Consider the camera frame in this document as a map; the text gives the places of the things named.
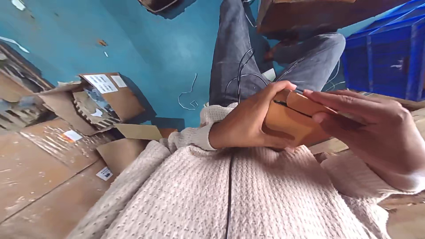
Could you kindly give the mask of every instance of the right hand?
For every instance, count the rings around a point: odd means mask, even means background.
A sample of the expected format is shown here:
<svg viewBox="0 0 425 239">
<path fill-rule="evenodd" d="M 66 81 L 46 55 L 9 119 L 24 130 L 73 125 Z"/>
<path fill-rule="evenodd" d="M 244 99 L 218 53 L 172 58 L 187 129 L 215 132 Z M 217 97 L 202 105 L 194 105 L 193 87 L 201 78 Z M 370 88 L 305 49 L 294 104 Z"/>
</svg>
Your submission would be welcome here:
<svg viewBox="0 0 425 239">
<path fill-rule="evenodd" d="M 389 185 L 414 191 L 425 179 L 425 142 L 410 112 L 394 100 L 367 98 L 351 91 L 304 91 L 313 101 L 348 113 L 362 124 L 339 115 L 317 113 L 313 120 L 344 142 Z"/>
</svg>

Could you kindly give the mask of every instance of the sticker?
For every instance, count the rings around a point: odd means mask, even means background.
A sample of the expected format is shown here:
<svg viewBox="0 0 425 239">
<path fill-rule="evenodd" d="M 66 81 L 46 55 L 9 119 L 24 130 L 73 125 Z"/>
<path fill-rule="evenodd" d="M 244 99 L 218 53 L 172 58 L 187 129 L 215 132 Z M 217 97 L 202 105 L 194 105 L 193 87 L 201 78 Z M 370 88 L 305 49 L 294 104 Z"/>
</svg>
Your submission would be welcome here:
<svg viewBox="0 0 425 239">
<path fill-rule="evenodd" d="M 127 87 L 121 76 L 111 76 L 118 87 Z"/>
<path fill-rule="evenodd" d="M 70 143 L 73 143 L 79 139 L 82 139 L 82 136 L 73 130 L 68 130 L 62 134 L 62 136 Z"/>
<path fill-rule="evenodd" d="M 96 176 L 101 178 L 102 180 L 106 181 L 112 177 L 112 172 L 109 170 L 108 167 L 104 167 L 101 171 L 96 173 Z"/>
<path fill-rule="evenodd" d="M 94 112 L 93 114 L 90 114 L 91 116 L 97 116 L 97 117 L 102 117 L 102 111 L 100 111 L 98 108 L 96 108 L 96 112 Z"/>
<path fill-rule="evenodd" d="M 83 77 L 96 87 L 101 94 L 118 91 L 106 75 L 85 75 Z"/>
</svg>

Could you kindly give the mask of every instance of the wrist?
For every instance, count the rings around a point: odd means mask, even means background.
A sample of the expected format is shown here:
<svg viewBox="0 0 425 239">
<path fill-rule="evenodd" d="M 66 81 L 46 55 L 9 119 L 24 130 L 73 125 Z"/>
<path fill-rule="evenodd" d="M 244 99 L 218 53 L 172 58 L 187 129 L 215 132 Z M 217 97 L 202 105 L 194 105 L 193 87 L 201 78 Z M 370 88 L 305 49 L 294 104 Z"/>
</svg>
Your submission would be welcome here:
<svg viewBox="0 0 425 239">
<path fill-rule="evenodd" d="M 214 123 L 211 126 L 210 133 L 208 134 L 208 140 L 210 142 L 210 145 L 215 149 L 221 149 L 225 147 L 223 134 L 221 132 L 222 130 L 220 126 L 220 122 Z"/>
</svg>

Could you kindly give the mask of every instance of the paper scrap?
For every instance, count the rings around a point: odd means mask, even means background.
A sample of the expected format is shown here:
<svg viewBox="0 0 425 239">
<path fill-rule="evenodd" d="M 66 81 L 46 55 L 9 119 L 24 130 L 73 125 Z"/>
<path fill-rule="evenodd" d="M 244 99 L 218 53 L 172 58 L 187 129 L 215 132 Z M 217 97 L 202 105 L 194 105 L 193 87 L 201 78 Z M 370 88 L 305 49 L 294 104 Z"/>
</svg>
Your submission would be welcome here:
<svg viewBox="0 0 425 239">
<path fill-rule="evenodd" d="M 98 108 L 96 108 L 96 112 L 94 112 L 93 114 L 90 114 L 91 116 L 97 116 L 97 117 L 102 117 L 102 111 L 100 111 Z"/>
<path fill-rule="evenodd" d="M 121 76 L 111 76 L 118 87 L 127 87 Z"/>
<path fill-rule="evenodd" d="M 77 132 L 73 131 L 73 130 L 68 130 L 65 133 L 62 134 L 63 136 L 67 137 L 69 140 L 69 142 L 75 142 L 79 139 L 82 139 L 82 136 L 79 135 Z"/>
<path fill-rule="evenodd" d="M 84 75 L 83 77 L 96 87 L 101 94 L 118 91 L 106 75 Z"/>
<path fill-rule="evenodd" d="M 12 4 L 15 5 L 15 7 L 21 11 L 25 9 L 25 5 L 21 0 L 11 0 Z"/>
<path fill-rule="evenodd" d="M 17 43 L 13 39 L 9 39 L 9 38 L 6 38 L 6 37 L 0 37 L 0 40 L 3 40 L 5 42 L 10 42 L 10 43 L 16 44 L 19 47 L 19 49 L 21 49 L 22 51 L 24 51 L 26 53 L 29 53 L 29 51 L 27 49 L 23 48 L 21 45 L 19 45 L 19 43 Z"/>
<path fill-rule="evenodd" d="M 109 170 L 108 167 L 104 167 L 101 171 L 96 173 L 96 176 L 101 178 L 102 180 L 106 181 L 112 177 L 112 172 Z"/>
</svg>

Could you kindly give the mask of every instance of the gray jeans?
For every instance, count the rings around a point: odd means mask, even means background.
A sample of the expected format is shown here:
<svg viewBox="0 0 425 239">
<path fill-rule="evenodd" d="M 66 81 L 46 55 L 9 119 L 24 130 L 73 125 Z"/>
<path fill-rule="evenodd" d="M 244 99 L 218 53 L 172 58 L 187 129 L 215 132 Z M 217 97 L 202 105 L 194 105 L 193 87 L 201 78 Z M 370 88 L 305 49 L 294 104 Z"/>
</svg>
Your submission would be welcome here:
<svg viewBox="0 0 425 239">
<path fill-rule="evenodd" d="M 223 0 L 211 69 L 210 105 L 228 106 L 238 101 L 237 80 L 229 85 L 226 94 L 225 89 L 229 81 L 237 77 L 239 62 L 250 48 L 248 22 L 242 1 Z M 288 80 L 301 89 L 321 91 L 344 48 L 345 38 L 338 33 L 322 34 L 297 45 L 281 47 L 275 52 L 274 59 L 289 65 L 276 80 Z M 242 74 L 261 75 L 254 57 L 243 68 Z M 242 77 L 241 100 L 265 86 L 255 76 Z"/>
</svg>

